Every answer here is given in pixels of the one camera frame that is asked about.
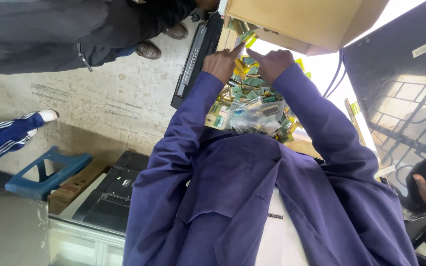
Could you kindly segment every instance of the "shoe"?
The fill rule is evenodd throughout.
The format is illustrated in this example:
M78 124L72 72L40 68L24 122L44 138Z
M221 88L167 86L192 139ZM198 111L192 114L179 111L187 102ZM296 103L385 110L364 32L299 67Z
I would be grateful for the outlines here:
M162 55L160 49L150 41L141 41L136 48L136 54L147 59L156 60Z
M188 36L188 30L181 23L177 23L173 28L166 29L164 34L175 40L183 40Z
M44 120L44 122L49 122L49 121L53 121L57 118L59 118L59 116L57 115L57 113L54 110L42 110L39 112L40 116L42 116L42 119Z
M37 129L33 129L33 130L31 130L31 131L29 131L29 132L27 132L27 134L29 135L29 137L33 137L35 134L37 133Z

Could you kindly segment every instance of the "jacket pocket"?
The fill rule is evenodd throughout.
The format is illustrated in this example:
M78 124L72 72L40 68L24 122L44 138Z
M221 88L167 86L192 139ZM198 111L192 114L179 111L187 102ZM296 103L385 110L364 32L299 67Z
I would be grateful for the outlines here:
M185 223L210 212L232 218L247 200L251 161L251 151L243 147L207 157L194 172L177 217Z

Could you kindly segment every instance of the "white sneaker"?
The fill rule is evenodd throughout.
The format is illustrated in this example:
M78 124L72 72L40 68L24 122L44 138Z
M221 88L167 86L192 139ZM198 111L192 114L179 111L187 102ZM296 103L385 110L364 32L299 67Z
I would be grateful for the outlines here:
M29 132L27 132L27 134L29 135L29 137L33 137L35 134L37 133L37 129L33 129L33 130L31 130L31 131L29 131Z
M57 118L59 118L59 116L57 115L57 113L53 110L42 110L39 112L40 116L42 116L42 119L44 120L44 122L49 122L49 121L53 121Z

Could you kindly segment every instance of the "brown leather shoe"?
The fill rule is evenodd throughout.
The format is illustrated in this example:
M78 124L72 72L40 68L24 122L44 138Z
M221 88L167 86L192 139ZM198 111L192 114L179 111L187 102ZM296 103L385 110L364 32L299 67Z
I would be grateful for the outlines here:
M160 49L150 41L141 41L137 46L136 54L147 59L156 60L162 55Z
M172 39L175 40L182 40L185 39L188 35L188 30L185 26L183 26L181 23L175 24L173 28L168 28L164 31L164 34L169 36Z

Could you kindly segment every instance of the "black jacket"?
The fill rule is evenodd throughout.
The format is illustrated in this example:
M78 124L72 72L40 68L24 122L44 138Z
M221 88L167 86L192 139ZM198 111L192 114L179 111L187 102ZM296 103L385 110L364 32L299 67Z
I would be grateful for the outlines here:
M156 37L194 0L0 0L0 74L51 72L115 60L112 48Z

